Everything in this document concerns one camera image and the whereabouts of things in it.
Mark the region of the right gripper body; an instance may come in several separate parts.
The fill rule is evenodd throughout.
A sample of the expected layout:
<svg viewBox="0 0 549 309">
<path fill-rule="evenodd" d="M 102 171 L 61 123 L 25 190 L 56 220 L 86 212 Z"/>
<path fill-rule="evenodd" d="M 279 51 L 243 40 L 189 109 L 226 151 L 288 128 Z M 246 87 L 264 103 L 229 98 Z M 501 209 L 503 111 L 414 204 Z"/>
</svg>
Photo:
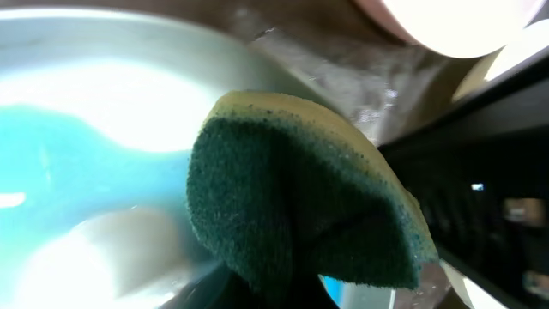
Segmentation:
<svg viewBox="0 0 549 309">
<path fill-rule="evenodd" d="M 518 203 L 548 205 L 547 57 L 381 150 L 419 199 L 444 262 L 508 308 L 547 307 L 526 274 L 548 271 L 548 227 L 511 220 Z"/>
</svg>

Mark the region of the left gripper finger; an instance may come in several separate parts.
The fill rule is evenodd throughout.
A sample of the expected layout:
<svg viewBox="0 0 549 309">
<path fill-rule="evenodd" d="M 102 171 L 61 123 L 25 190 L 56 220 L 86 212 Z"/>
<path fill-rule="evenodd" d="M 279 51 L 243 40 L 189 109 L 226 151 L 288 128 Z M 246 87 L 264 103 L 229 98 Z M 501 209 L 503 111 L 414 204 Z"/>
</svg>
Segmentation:
<svg viewBox="0 0 549 309">
<path fill-rule="evenodd" d="M 281 298 L 253 292 L 237 274 L 221 265 L 192 281 L 161 309 L 338 309 L 321 279 L 295 274 Z"/>
</svg>

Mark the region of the green yellow sponge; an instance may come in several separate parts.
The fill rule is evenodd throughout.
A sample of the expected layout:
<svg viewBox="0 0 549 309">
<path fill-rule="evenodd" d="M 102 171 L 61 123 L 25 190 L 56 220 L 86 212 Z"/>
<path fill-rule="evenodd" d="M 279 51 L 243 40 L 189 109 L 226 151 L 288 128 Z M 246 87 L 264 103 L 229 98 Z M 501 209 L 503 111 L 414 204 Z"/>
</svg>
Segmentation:
<svg viewBox="0 0 549 309">
<path fill-rule="evenodd" d="M 340 115 L 287 94 L 232 91 L 196 139 L 186 195 L 199 241 L 252 289 L 302 274 L 416 288 L 437 250 L 418 200 Z"/>
</svg>

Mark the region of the white plate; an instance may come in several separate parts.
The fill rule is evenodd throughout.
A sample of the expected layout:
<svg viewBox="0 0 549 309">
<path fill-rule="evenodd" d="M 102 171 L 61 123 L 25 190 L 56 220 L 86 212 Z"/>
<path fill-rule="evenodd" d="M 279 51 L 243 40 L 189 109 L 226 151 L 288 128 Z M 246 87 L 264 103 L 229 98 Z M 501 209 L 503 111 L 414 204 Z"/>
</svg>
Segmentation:
<svg viewBox="0 0 549 309">
<path fill-rule="evenodd" d="M 93 8 L 1 12 L 1 305 L 205 307 L 229 276 L 185 183 L 214 103 L 273 91 L 358 104 L 224 34 Z"/>
<path fill-rule="evenodd" d="M 509 44 L 483 57 L 464 77 L 452 96 L 456 103 L 462 97 L 484 87 L 503 73 L 548 47 L 548 20 L 524 28 Z"/>
<path fill-rule="evenodd" d="M 514 39 L 546 0 L 355 0 L 395 37 L 451 58 L 477 58 Z"/>
</svg>

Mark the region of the brown serving tray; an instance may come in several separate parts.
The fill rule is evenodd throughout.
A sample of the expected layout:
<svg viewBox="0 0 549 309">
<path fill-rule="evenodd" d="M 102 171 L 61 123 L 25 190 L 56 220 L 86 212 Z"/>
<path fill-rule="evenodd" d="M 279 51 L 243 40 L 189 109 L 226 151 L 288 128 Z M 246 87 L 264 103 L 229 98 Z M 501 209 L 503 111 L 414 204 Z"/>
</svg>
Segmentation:
<svg viewBox="0 0 549 309">
<path fill-rule="evenodd" d="M 351 120 L 375 144 L 440 115 L 475 63 L 408 45 L 348 0 L 172 0 L 157 6 L 305 73 L 350 106 Z"/>
</svg>

